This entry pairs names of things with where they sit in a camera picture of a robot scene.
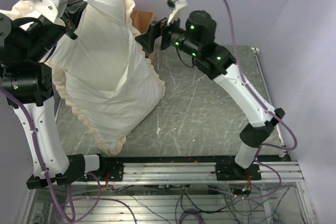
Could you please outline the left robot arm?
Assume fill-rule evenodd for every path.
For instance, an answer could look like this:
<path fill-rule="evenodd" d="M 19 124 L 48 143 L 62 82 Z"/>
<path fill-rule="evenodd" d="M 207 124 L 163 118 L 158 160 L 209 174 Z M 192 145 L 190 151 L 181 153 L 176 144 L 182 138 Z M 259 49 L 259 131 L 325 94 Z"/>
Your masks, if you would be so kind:
<path fill-rule="evenodd" d="M 87 172 L 94 180 L 107 175 L 98 154 L 65 154 L 55 121 L 52 70 L 41 61 L 51 56 L 64 35 L 76 39 L 74 31 L 67 15 L 57 25 L 44 16 L 11 20 L 1 14 L 1 92 L 27 137 L 33 159 L 29 189 L 70 185 Z"/>

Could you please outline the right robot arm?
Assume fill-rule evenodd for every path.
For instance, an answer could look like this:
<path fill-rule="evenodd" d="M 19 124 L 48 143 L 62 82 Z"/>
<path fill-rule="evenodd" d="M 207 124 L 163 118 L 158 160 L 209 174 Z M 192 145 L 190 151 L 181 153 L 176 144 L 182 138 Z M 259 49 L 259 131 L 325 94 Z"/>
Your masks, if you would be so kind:
<path fill-rule="evenodd" d="M 161 38 L 161 50 L 173 46 L 191 56 L 193 66 L 223 88 L 247 116 L 248 124 L 241 131 L 242 141 L 231 167 L 236 179 L 244 179 L 250 173 L 250 165 L 255 159 L 258 148 L 275 129 L 278 120 L 285 112 L 274 108 L 250 86 L 244 75 L 240 74 L 236 59 L 215 39 L 216 21 L 204 10 L 190 13 L 185 28 L 180 21 L 172 23 L 167 18 L 153 21 L 143 34 L 136 36 L 146 52 L 152 53 L 154 42 Z"/>

